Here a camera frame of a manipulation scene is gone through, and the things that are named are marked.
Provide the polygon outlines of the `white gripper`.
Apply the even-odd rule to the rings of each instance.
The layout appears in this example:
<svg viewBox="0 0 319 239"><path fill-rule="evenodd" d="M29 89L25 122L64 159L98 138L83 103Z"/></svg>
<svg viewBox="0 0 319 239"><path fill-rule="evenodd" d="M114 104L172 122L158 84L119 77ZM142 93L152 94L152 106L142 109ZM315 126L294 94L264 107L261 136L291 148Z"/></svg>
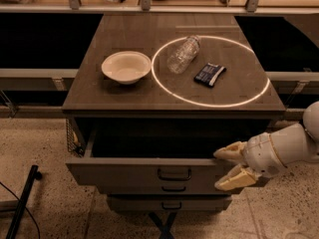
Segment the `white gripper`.
<svg viewBox="0 0 319 239"><path fill-rule="evenodd" d="M214 183L218 190L229 191L255 184L262 175L274 177L286 169L275 151L270 134L265 132L248 142L237 141L213 153L218 159L242 161L249 166L237 164Z"/></svg>

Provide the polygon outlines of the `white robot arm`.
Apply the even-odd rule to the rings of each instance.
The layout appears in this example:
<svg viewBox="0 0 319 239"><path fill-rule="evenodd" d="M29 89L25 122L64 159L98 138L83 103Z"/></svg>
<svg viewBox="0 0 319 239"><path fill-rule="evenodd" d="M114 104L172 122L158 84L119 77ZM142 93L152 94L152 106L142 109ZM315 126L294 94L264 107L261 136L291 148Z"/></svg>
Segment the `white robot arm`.
<svg viewBox="0 0 319 239"><path fill-rule="evenodd" d="M218 159L236 165L214 187L229 191L255 184L260 177L272 178L289 164L319 162L319 102L303 113L303 123L295 123L278 131L237 141L213 153Z"/></svg>

